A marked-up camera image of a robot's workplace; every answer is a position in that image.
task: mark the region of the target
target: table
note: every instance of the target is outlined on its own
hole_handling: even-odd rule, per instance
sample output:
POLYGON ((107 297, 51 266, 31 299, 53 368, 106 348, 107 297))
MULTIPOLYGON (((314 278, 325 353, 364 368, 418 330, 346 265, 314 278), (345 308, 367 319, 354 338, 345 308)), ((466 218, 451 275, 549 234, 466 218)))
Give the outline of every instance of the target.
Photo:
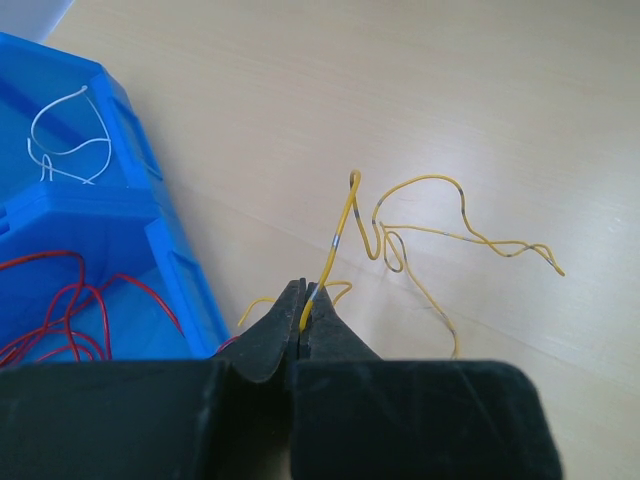
MULTIPOLYGON (((405 234, 463 357, 539 387, 567 478, 633 478, 639 21, 625 0, 77 0, 48 43, 127 89, 229 325, 320 274, 352 168, 367 218, 388 188, 440 173, 479 231, 549 244, 565 278, 533 252, 405 234)), ((424 182, 380 218, 462 233, 458 202, 424 182)), ((366 257, 353 219, 332 278, 354 282, 338 313, 382 356, 449 354, 434 310, 366 257)))

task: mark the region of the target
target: blue bin bottom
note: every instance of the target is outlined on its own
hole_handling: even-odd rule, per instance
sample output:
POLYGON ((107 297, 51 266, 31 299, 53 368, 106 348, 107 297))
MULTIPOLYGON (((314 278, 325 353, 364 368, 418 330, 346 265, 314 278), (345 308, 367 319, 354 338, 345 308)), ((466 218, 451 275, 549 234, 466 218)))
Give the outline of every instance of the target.
MULTIPOLYGON (((138 276, 137 279, 158 293, 173 310, 169 292, 158 268, 149 270, 138 276)), ((63 301, 68 302, 71 295, 68 293, 63 301)), ((193 357, 187 340, 180 334, 164 310, 139 287, 124 280, 117 280, 113 286, 105 291, 104 300, 109 317, 114 360, 188 359, 193 357)), ((74 315, 71 326, 74 331, 89 335, 104 350, 102 313, 97 302, 92 302, 86 309, 74 315)), ((95 359, 99 359, 97 353, 87 342, 76 338, 76 343, 89 348, 95 359)), ((47 335, 29 352, 24 363, 35 362, 43 355, 68 344, 65 335, 47 335)), ((81 356, 84 361, 87 360, 83 353, 81 356)), ((71 351, 66 351, 49 357, 46 361, 72 362, 74 357, 71 351)))

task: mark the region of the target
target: table surface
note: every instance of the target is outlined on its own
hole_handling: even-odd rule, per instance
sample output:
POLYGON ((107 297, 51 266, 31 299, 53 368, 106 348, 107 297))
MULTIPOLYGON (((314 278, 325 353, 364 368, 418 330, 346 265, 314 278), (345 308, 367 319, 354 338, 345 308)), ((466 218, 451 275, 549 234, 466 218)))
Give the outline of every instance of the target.
MULTIPOLYGON (((363 216, 438 173, 480 232, 549 244, 564 278, 531 251, 404 234, 462 356, 539 387, 567 478, 635 478, 639 21, 631 0, 78 0, 48 43, 126 88, 231 326, 319 276, 352 168, 363 216)), ((464 232, 437 181, 380 219, 464 232)), ((382 356, 449 355, 436 312, 367 258, 353 219, 331 278, 353 281, 338 313, 382 356)))

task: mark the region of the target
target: blue bin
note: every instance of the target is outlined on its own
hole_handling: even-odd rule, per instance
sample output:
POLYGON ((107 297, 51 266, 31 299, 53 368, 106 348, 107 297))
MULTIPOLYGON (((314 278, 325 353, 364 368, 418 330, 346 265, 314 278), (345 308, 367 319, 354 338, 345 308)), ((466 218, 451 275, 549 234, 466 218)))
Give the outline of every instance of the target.
MULTIPOLYGON (((149 295, 117 282, 105 294, 114 359, 213 355, 229 332, 122 87, 97 63, 0 34, 0 122, 0 262, 71 250, 84 257, 91 285, 125 273, 155 290, 178 317, 184 336, 149 295), (51 167, 43 168, 27 150, 32 122, 45 106, 83 87, 36 124, 38 143, 46 150, 32 140, 31 156, 51 167), (110 142, 96 141, 45 161, 47 151, 68 151, 104 138, 100 118, 110 142), (103 169, 109 146, 108 167, 86 183, 103 169)), ((43 259, 0 272, 0 348, 41 326, 54 295, 77 280, 72 258, 43 259)), ((64 313, 70 297, 64 297, 53 318, 64 313)), ((103 344, 96 302, 72 322, 74 330, 103 344)), ((25 361, 65 344, 64 336, 48 335, 25 361)), ((71 359, 70 352, 51 358, 71 359)))

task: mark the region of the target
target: looped white wire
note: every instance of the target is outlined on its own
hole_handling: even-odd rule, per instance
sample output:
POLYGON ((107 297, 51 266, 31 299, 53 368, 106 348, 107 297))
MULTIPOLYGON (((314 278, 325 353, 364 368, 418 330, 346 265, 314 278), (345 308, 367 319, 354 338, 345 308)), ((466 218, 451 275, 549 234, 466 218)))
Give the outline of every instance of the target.
POLYGON ((105 170, 107 168, 109 168, 109 165, 111 163, 111 155, 112 155, 111 137, 109 136, 109 132, 107 131, 107 126, 104 123, 104 120, 102 119, 102 116, 100 115, 100 112, 98 112, 98 109, 96 108, 94 103, 85 94, 87 89, 88 89, 88 87, 86 85, 83 85, 80 88, 80 90, 78 90, 77 92, 74 92, 74 93, 72 93, 70 95, 66 95, 64 97, 61 97, 61 98, 51 102, 49 105, 45 106, 42 110, 40 110, 38 112, 38 114, 33 118, 33 121, 31 122, 31 129, 30 129, 31 138, 27 138, 27 153, 29 154, 29 157, 31 158, 31 160, 33 160, 37 165, 39 165, 42 168, 42 175, 40 177, 40 181, 41 182, 44 181, 44 179, 45 179, 46 170, 49 170, 49 181, 53 181, 53 173, 55 172, 55 173, 58 173, 60 175, 64 175, 64 176, 73 178, 75 180, 78 180, 78 181, 82 182, 83 184, 94 185, 93 180, 98 178, 100 175, 102 175, 105 172, 105 170), (51 110, 56 105, 59 105, 59 104, 61 104, 63 102, 66 102, 67 100, 71 100, 72 98, 75 98, 75 97, 77 97, 79 95, 83 95, 83 94, 85 94, 85 98, 86 98, 87 102, 89 102, 89 105, 91 106, 91 109, 94 111, 94 113, 98 117, 98 121, 100 122, 100 125, 102 126, 102 130, 104 131, 105 137, 91 138, 91 139, 87 140, 86 142, 83 142, 80 145, 78 145, 78 146, 76 146, 76 147, 74 147, 74 148, 72 148, 70 150, 66 150, 66 151, 62 151, 62 152, 54 152, 52 150, 47 149, 36 138, 35 128, 36 128, 36 124, 38 123, 38 120, 40 120, 42 115, 44 115, 47 111, 51 110), (39 161, 35 157, 35 155, 33 154, 32 140, 33 140, 33 143, 35 143, 40 149, 42 149, 42 151, 46 152, 42 156, 42 161, 39 161), (72 153, 75 153, 75 152, 81 150, 82 148, 86 147, 87 145, 90 145, 92 143, 97 143, 97 142, 106 142, 107 146, 108 146, 108 152, 107 152, 107 160, 105 161, 105 164, 102 166, 102 168, 95 175, 92 175, 89 178, 83 178, 83 177, 80 177, 78 175, 73 175, 71 173, 65 172, 64 170, 59 170, 59 169, 53 168, 53 162, 51 160, 51 155, 54 155, 54 156, 71 155, 72 153))

